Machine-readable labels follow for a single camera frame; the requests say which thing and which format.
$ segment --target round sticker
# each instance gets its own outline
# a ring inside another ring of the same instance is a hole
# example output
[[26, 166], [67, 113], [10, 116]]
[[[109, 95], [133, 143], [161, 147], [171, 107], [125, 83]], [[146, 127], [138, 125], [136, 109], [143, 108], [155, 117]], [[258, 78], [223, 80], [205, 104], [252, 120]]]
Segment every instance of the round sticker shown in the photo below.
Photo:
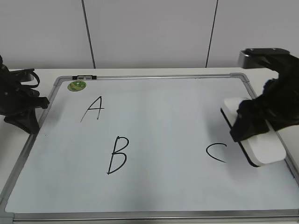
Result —
[[86, 87], [86, 82], [84, 81], [74, 81], [68, 85], [68, 90], [72, 92], [81, 91]]

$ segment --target whiteboard eraser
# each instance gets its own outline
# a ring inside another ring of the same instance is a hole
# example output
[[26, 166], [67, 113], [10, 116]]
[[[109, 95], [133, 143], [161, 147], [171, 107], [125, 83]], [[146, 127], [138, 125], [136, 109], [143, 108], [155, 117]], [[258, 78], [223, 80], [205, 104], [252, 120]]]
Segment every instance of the whiteboard eraser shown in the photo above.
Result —
[[[230, 127], [235, 123], [239, 104], [243, 100], [248, 100], [248, 98], [227, 98], [224, 100], [221, 112]], [[269, 122], [267, 124], [269, 127], [267, 133], [258, 134], [240, 142], [249, 163], [255, 167], [281, 161], [286, 157], [282, 142]]]

